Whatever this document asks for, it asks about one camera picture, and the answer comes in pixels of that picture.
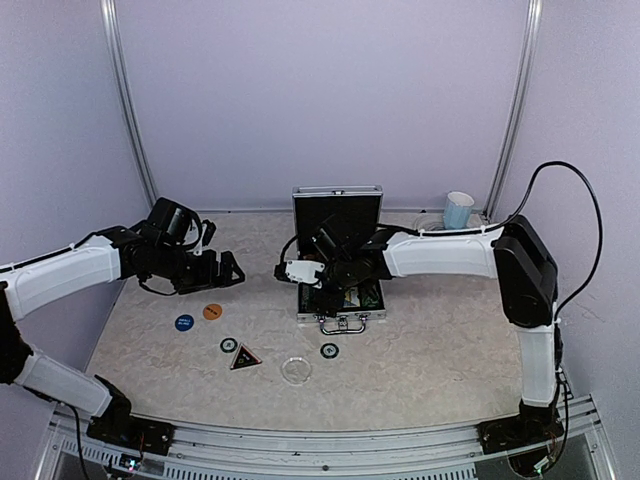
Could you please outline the green chip group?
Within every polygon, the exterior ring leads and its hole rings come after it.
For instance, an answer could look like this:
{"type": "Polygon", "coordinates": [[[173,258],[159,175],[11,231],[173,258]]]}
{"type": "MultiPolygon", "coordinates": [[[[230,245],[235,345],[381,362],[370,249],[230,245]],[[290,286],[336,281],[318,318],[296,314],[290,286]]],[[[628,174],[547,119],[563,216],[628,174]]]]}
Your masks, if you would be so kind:
{"type": "Polygon", "coordinates": [[[379,305],[380,297],[375,285],[366,286],[362,288],[362,306],[364,308],[377,308],[379,305]]]}

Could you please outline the aluminium poker case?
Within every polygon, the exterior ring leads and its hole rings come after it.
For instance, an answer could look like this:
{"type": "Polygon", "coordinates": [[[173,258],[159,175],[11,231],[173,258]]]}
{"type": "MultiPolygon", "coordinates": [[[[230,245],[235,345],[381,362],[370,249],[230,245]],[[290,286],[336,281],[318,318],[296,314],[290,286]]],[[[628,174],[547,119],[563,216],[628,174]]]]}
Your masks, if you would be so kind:
{"type": "Polygon", "coordinates": [[[382,198],[379,185],[293,189],[297,257],[285,262],[285,276],[298,285],[298,322],[337,336],[361,334],[368,322],[386,318],[380,281],[356,280],[382,198]]]}

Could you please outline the dropped green poker chip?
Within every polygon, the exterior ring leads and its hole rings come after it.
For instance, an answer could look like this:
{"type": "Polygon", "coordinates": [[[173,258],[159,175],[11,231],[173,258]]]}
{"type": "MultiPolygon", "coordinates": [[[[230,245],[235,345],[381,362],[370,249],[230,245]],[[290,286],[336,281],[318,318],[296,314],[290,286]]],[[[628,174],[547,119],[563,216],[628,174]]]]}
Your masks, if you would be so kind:
{"type": "Polygon", "coordinates": [[[334,359],[339,355],[340,349],[334,343],[325,343],[320,348],[320,354],[325,359],[334,359]]]}

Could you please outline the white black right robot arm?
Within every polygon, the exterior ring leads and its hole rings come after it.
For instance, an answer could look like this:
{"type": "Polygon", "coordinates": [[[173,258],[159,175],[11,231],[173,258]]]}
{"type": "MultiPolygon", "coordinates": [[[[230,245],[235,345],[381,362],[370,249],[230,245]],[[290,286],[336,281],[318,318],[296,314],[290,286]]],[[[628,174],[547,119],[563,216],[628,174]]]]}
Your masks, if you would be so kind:
{"type": "Polygon", "coordinates": [[[449,231],[364,226],[332,216],[315,228],[310,243],[316,255],[300,280],[316,290],[315,309],[326,316],[337,313],[347,290],[366,283],[421,277],[493,282],[517,335],[522,386],[515,415],[480,424],[483,449],[567,437],[568,421],[558,411],[566,391],[560,378],[558,268],[524,216],[449,231]]]}

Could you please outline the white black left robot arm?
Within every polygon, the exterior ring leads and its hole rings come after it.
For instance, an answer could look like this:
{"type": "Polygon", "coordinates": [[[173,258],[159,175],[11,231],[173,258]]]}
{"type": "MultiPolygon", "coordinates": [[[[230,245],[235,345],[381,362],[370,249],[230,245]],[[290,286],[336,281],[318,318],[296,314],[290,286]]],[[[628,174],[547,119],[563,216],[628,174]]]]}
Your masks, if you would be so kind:
{"type": "Polygon", "coordinates": [[[192,209],[161,198],[147,218],[116,225],[39,257],[1,268],[1,381],[89,418],[90,438],[140,453],[165,455],[174,426],[144,420],[106,378],[90,376],[29,344],[18,324],[36,312],[100,285],[137,280],[149,291],[166,280],[173,295],[227,288],[245,280],[234,254],[208,245],[216,226],[192,209]]]}

